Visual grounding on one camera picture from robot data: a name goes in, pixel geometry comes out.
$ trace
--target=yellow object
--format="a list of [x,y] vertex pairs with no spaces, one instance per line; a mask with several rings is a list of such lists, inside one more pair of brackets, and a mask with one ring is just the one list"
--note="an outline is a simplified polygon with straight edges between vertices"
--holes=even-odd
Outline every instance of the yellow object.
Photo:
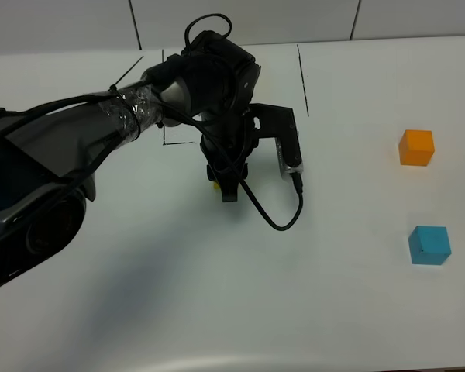
[[401,165],[425,167],[434,154],[434,139],[430,130],[407,129],[399,144]]

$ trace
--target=black cable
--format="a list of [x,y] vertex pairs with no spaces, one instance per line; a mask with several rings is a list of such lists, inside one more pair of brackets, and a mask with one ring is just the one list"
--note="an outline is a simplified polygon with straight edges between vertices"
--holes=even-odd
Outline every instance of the black cable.
[[98,156],[88,165],[74,180],[66,184],[65,187],[61,188],[56,194],[52,195],[47,199],[40,207],[31,212],[30,214],[24,216],[17,222],[13,223],[10,228],[8,228],[3,234],[0,235],[0,242],[2,242],[7,237],[11,236],[13,233],[16,233],[20,229],[27,227],[30,223],[34,221],[38,216],[42,215],[45,212],[48,212],[52,209],[58,202],[66,198],[71,192],[79,188],[83,182],[86,181],[97,169],[100,167],[100,164],[107,158],[107,156],[117,148],[117,146],[122,142],[121,137],[113,139],[108,145],[98,154]]
[[207,138],[218,150],[220,153],[222,159],[227,163],[227,165],[231,168],[231,171],[234,173],[236,176],[239,184],[241,184],[241,187],[243,190],[246,192],[246,195],[248,195],[248,198],[250,198],[251,202],[253,205],[255,205],[255,208],[257,208],[257,211],[262,215],[263,219],[269,224],[270,227],[273,229],[276,229],[277,231],[286,231],[289,228],[291,228],[294,223],[298,220],[298,217],[301,214],[301,210],[303,209],[303,183],[301,182],[301,175],[296,172],[292,173],[291,177],[293,179],[293,185],[296,190],[296,193],[298,194],[298,209],[296,210],[296,213],[294,214],[293,218],[291,219],[290,222],[288,222],[287,225],[284,226],[279,226],[276,224],[270,216],[265,212],[264,207],[258,202],[257,197],[255,194],[251,191],[250,187],[246,183],[246,181],[243,179],[242,174],[239,172],[238,168],[234,165],[232,160],[229,158],[227,155],[227,152],[224,150],[224,148],[218,143],[215,138],[205,129],[205,127],[199,122],[194,120],[192,117],[189,115],[186,115],[182,112],[179,112],[176,108],[174,108],[172,105],[169,105],[165,102],[160,103],[164,108],[167,110],[172,111],[172,119],[177,119],[180,120],[184,124],[188,124],[190,126],[194,126],[196,129],[198,129],[203,136]]
[[120,83],[121,80],[122,80],[123,78],[125,78],[126,75],[127,75],[129,72],[131,72],[131,70],[132,70],[134,67],[136,67],[136,65],[137,65],[144,57],[145,57],[145,56],[141,56],[141,57],[128,69],[128,71],[126,71],[124,74],[122,74],[122,76],[121,76],[113,85],[116,86],[118,83]]
[[[243,159],[243,155],[245,152],[246,152],[246,123],[243,123],[243,147],[241,147],[241,151],[239,152],[239,155],[233,161],[235,166]],[[214,170],[219,174],[224,174],[229,169],[229,167],[224,167],[223,169],[217,169],[215,164],[213,165],[210,164],[210,166],[213,167]]]
[[27,115],[19,119],[17,122],[14,122],[10,126],[0,131],[0,139],[7,137],[8,135],[15,132],[17,129],[25,126],[26,124],[32,122],[33,120],[39,119],[46,114],[50,114],[56,110],[63,109],[68,106],[77,105],[81,103],[92,103],[92,102],[101,102],[108,99],[108,96],[98,96],[98,95],[79,95],[77,97],[65,98],[59,101],[54,101],[51,103],[43,104],[37,107],[33,107],[27,111]]
[[203,15],[203,16],[195,19],[193,22],[191,22],[188,25],[188,27],[186,27],[186,30],[184,31],[184,48],[186,49],[186,52],[188,54],[191,53],[191,43],[189,42],[189,33],[191,31],[191,28],[193,28],[193,26],[196,25],[198,22],[200,22],[202,19],[212,18],[212,17],[222,18],[229,25],[229,31],[227,33],[225,33],[224,35],[221,35],[219,40],[227,38],[231,34],[231,31],[233,31],[233,25],[232,25],[233,23],[231,22],[231,19],[229,19],[228,17],[226,17],[225,15],[223,15],[221,13],[207,14],[207,15]]

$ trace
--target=white wall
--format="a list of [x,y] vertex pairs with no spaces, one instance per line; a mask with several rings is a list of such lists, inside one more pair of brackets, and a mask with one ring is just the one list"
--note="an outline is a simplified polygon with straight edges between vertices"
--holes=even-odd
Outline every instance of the white wall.
[[[143,49],[182,47],[210,12],[231,18],[242,45],[465,35],[465,0],[131,1],[134,21],[129,0],[0,0],[0,54],[138,50],[134,23]],[[209,19],[191,36],[203,29],[226,28]]]
[[[226,14],[235,43],[268,44],[349,40],[358,0],[133,0],[143,49],[182,47],[190,21],[209,13]],[[220,19],[204,19],[200,30],[227,30]]]
[[136,50],[127,0],[0,0],[0,54]]
[[362,0],[353,39],[465,36],[465,0]]

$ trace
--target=cube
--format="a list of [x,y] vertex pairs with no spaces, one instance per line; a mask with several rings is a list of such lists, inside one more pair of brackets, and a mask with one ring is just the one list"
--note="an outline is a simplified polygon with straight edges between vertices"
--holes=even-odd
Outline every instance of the cube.
[[446,227],[417,226],[408,238],[412,264],[442,265],[451,255]]
[[407,129],[399,144],[401,165],[425,167],[434,154],[434,139],[430,130]]

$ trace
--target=robotic arm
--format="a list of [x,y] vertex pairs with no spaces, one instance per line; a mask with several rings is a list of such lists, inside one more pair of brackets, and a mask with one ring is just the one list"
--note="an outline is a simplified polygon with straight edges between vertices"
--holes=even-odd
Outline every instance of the robotic arm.
[[[190,43],[191,27],[209,16],[226,20],[228,33],[204,31]],[[201,132],[207,176],[220,186],[222,201],[236,201],[241,184],[273,228],[283,231],[295,223],[303,198],[294,114],[291,108],[250,104],[260,67],[254,56],[226,39],[231,27],[220,14],[195,20],[186,29],[180,55],[149,68],[125,88],[114,84],[106,92],[25,112],[0,108],[0,286],[74,238],[85,199],[95,200],[95,170],[155,123],[191,125]],[[196,115],[202,121],[193,119]],[[286,226],[270,219],[245,182],[246,159],[262,138],[276,139],[281,175],[292,179],[298,193],[298,210]]]

